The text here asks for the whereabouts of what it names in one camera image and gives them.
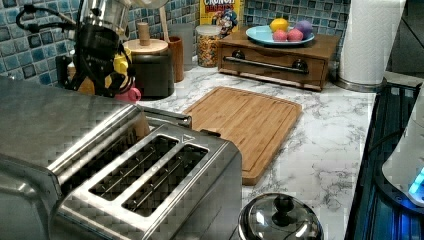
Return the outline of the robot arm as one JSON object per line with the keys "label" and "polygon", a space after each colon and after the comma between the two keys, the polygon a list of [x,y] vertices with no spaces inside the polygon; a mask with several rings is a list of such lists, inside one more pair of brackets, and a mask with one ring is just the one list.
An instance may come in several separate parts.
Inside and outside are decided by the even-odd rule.
{"label": "robot arm", "polygon": [[16,16],[19,28],[38,33],[45,28],[60,28],[73,35],[75,53],[72,62],[75,74],[65,80],[63,86],[69,90],[79,90],[88,79],[94,85],[94,93],[99,96],[113,97],[124,93],[132,84],[135,75],[117,72],[114,58],[124,52],[121,39],[128,26],[128,12],[137,5],[146,9],[160,9],[169,0],[80,0],[77,19],[72,20],[64,14],[49,8],[44,12],[58,17],[58,22],[37,24],[21,22],[25,14],[35,13],[39,8],[26,4]]}

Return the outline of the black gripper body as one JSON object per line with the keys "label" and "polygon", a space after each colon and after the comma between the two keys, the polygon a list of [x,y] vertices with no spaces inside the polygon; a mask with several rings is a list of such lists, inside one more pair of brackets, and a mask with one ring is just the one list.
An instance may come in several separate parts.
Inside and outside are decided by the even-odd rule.
{"label": "black gripper body", "polygon": [[70,82],[70,89],[78,90],[88,78],[94,86],[95,95],[115,97],[126,93],[133,81],[115,70],[114,59],[118,53],[122,53],[130,63],[115,31],[103,26],[82,25],[76,32],[73,57],[76,72]]}

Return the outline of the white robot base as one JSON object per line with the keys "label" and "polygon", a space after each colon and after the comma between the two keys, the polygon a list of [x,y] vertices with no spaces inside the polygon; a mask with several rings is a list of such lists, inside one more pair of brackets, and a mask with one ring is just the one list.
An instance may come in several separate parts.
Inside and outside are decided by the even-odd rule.
{"label": "white robot base", "polygon": [[422,207],[424,180],[424,89],[420,90],[407,126],[382,166],[386,180],[414,205]]}

